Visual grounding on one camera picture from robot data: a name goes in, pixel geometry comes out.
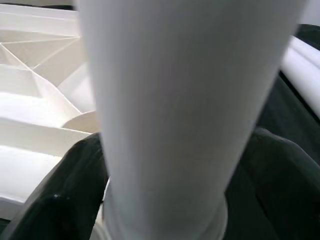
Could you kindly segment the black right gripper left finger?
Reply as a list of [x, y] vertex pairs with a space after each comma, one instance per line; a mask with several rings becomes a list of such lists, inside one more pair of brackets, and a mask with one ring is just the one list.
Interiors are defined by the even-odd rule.
[[88, 240], [109, 176], [99, 133], [75, 143], [4, 229], [6, 240]]

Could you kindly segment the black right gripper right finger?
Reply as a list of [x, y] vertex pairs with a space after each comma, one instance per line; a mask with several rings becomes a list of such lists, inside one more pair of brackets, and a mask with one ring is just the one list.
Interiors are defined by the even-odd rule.
[[320, 167], [296, 143], [256, 129], [225, 192], [227, 240], [317, 240]]

